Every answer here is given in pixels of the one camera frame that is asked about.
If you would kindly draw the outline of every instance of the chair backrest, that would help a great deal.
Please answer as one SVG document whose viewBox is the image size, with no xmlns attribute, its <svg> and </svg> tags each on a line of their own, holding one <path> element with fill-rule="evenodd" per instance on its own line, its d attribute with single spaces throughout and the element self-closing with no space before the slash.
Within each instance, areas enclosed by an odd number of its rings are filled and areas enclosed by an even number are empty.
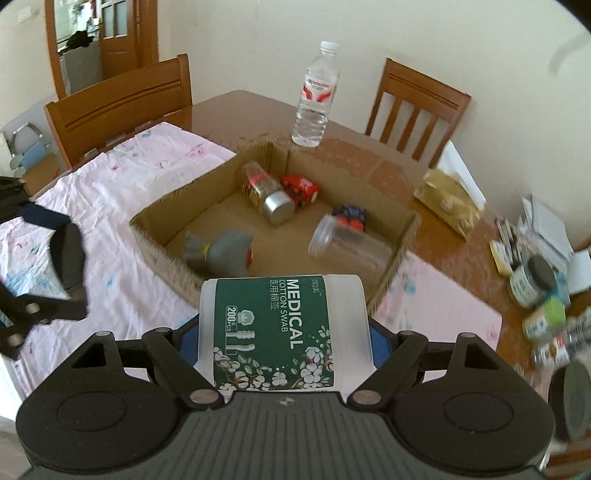
<svg viewBox="0 0 591 480">
<path fill-rule="evenodd" d="M 429 162 L 429 167 L 434 167 L 439 161 L 443 147 L 447 141 L 452 137 L 453 131 L 456 129 L 466 107 L 470 103 L 470 95 L 460 92 L 444 83 L 441 83 L 431 77 L 428 77 L 416 70 L 410 69 L 401 65 L 391 59 L 386 60 L 384 66 L 384 73 L 379 84 L 378 94 L 376 95 L 374 107 L 372 108 L 369 117 L 368 126 L 365 130 L 365 135 L 371 135 L 374 129 L 375 118 L 378 114 L 378 109 L 385 93 L 389 93 L 395 97 L 392 110 L 388 115 L 388 120 L 382 131 L 380 142 L 388 143 L 392 134 L 392 129 L 396 122 L 398 112 L 402 102 L 408 102 L 413 105 L 413 112 L 408 119 L 408 123 L 404 128 L 396 150 L 404 152 L 407 147 L 408 139 L 417 122 L 417 118 L 421 110 L 425 110 L 431 114 L 429 122 L 423 131 L 423 134 L 418 141 L 418 144 L 413 152 L 413 159 L 420 160 L 435 124 L 438 119 L 442 119 L 449 123 L 447 131 L 443 135 L 443 139 L 437 146 L 433 157 Z"/>
<path fill-rule="evenodd" d="M 106 141 L 192 103 L 189 58 L 182 54 L 48 103 L 45 113 L 71 168 Z"/>
</svg>

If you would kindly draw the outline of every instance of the cardboard box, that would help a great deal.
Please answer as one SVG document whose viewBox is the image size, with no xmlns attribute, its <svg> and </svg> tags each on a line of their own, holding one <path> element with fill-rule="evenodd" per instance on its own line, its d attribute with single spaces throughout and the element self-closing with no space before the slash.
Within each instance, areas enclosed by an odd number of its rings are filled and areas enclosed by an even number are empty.
<svg viewBox="0 0 591 480">
<path fill-rule="evenodd" d="M 304 176 L 320 185 L 316 203 L 280 226 L 273 227 L 241 192 L 241 167 L 255 160 L 276 178 Z M 184 187 L 171 192 L 139 212 L 130 221 L 146 263 L 172 289 L 198 307 L 206 278 L 190 270 L 180 259 L 187 230 L 204 241 L 213 241 L 233 228 L 254 235 L 253 277 L 302 274 L 354 273 L 342 263 L 320 260 L 308 254 L 308 244 L 332 206 L 352 203 L 366 209 L 368 234 L 387 242 L 393 255 L 381 279 L 363 278 L 371 314 L 390 285 L 420 218 L 371 188 L 366 179 L 290 152 L 273 143 L 256 145 L 228 160 Z"/>
</svg>

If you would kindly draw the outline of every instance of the white paper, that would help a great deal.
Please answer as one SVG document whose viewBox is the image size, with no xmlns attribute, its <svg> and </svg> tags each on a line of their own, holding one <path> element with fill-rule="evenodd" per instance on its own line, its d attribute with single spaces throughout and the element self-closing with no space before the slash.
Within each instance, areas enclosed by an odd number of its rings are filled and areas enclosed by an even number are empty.
<svg viewBox="0 0 591 480">
<path fill-rule="evenodd" d="M 591 257 L 587 250 L 576 252 L 570 259 L 566 282 L 571 295 L 591 288 Z"/>
<path fill-rule="evenodd" d="M 478 185 L 476 185 L 476 182 L 472 178 L 472 175 L 470 175 L 466 164 L 462 160 L 451 140 L 447 142 L 445 148 L 443 149 L 437 168 L 445 175 L 448 175 L 454 180 L 458 181 L 460 185 L 464 187 L 464 190 L 468 192 L 468 195 L 476 204 L 476 206 L 480 210 L 484 210 L 486 198 L 478 188 Z"/>
<path fill-rule="evenodd" d="M 525 222 L 522 221 L 521 223 L 518 223 L 519 231 L 522 235 L 527 237 L 530 242 L 535 244 L 540 255 L 542 255 L 542 257 L 544 257 L 546 261 L 550 263 L 550 265 L 552 265 L 559 272 L 566 275 L 569 258 L 565 257 L 556 247 L 550 244 L 543 236 L 534 230 L 532 225 L 534 219 L 534 209 L 532 207 L 531 201 L 526 198 L 523 198 L 522 201 L 523 210 L 525 212 Z"/>
<path fill-rule="evenodd" d="M 558 250 L 560 255 L 569 259 L 573 255 L 573 247 L 566 235 L 564 222 L 534 196 L 531 198 L 531 207 L 533 230 Z"/>
</svg>

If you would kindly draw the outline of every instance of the red toy car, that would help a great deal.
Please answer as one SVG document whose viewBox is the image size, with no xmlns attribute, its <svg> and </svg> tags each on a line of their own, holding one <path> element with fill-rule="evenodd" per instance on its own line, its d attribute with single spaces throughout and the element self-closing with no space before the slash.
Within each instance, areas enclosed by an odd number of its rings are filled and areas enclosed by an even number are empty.
<svg viewBox="0 0 591 480">
<path fill-rule="evenodd" d="M 286 194 L 301 208 L 312 205 L 320 191 L 320 187 L 316 183 L 304 177 L 283 177 L 281 185 L 283 185 Z"/>
<path fill-rule="evenodd" d="M 332 215 L 345 225 L 360 232 L 365 231 L 365 209 L 355 205 L 341 205 L 333 208 Z"/>
</svg>

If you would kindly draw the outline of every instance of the white wall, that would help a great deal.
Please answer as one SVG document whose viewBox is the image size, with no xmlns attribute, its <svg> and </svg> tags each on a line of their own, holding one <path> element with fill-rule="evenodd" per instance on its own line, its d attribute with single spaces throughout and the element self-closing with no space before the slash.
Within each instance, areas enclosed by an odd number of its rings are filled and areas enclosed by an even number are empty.
<svg viewBox="0 0 591 480">
<path fill-rule="evenodd" d="M 72 34 L 72 21 L 70 19 L 70 2 L 64 0 L 53 0 L 54 16 L 56 18 L 57 41 L 69 37 Z"/>
<path fill-rule="evenodd" d="M 29 5 L 35 17 L 15 24 Z M 0 92 L 0 126 L 55 95 L 43 0 L 14 0 L 0 12 Z"/>
<path fill-rule="evenodd" d="M 386 57 L 472 95 L 453 141 L 490 205 L 533 192 L 591 233 L 591 42 L 554 0 L 160 0 L 162 58 L 189 54 L 193 99 L 246 89 L 295 104 L 320 40 L 341 44 L 331 117 L 364 131 Z"/>
</svg>

